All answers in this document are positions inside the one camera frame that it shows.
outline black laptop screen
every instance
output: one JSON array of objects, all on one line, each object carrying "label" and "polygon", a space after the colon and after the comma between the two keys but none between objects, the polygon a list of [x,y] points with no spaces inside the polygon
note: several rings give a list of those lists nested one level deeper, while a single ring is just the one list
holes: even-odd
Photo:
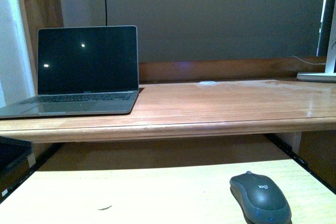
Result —
[{"label": "black laptop screen", "polygon": [[135,26],[39,30],[38,93],[137,90],[136,30]]}]

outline logitech logo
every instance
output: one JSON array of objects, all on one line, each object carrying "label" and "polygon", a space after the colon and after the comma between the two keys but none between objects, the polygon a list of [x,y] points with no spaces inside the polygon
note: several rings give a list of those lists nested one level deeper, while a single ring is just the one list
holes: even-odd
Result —
[{"label": "logitech logo", "polygon": [[264,185],[264,186],[259,185],[259,188],[268,189],[268,185]]}]

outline silver laptop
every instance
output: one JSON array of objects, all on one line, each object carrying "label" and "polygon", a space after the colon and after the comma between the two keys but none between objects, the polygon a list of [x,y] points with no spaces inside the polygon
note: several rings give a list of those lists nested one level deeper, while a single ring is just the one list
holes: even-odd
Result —
[{"label": "silver laptop", "polygon": [[130,113],[138,65],[135,26],[41,29],[38,95],[0,108],[0,118]]}]

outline desk leg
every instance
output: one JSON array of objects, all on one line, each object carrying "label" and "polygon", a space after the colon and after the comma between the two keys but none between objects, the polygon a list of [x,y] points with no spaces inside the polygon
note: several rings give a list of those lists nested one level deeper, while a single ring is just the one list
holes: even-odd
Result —
[{"label": "desk leg", "polygon": [[294,153],[299,153],[302,132],[276,133],[276,135],[286,144],[290,145]]}]

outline wooden desktop surface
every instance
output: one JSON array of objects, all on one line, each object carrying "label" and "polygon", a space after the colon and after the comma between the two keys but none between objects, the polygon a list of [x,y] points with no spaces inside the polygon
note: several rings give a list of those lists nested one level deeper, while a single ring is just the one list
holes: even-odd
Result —
[{"label": "wooden desktop surface", "polygon": [[336,195],[262,135],[66,143],[0,204],[4,223],[246,224],[231,177],[272,178],[293,224],[335,224]]},{"label": "wooden desktop surface", "polygon": [[335,130],[335,101],[333,83],[145,84],[128,115],[0,120],[0,135],[52,143]]}]

